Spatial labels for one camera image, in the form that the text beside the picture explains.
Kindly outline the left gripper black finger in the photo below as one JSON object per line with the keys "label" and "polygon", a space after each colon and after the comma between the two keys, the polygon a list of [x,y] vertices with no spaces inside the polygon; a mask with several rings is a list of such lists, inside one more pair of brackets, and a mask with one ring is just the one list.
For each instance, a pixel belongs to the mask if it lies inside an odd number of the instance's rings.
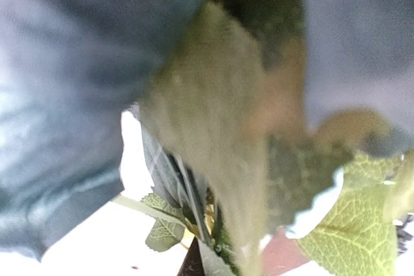
{"label": "left gripper black finger", "polygon": [[204,276],[204,268],[196,237],[191,242],[177,276]]}

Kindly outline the blue hydrangea flower stem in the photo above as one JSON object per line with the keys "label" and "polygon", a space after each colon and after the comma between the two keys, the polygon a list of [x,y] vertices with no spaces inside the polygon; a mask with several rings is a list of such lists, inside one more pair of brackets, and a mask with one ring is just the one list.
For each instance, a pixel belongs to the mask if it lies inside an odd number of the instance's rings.
{"label": "blue hydrangea flower stem", "polygon": [[1,0],[1,251],[123,191],[122,113],[218,198],[244,275],[334,185],[277,153],[413,147],[413,0]]}

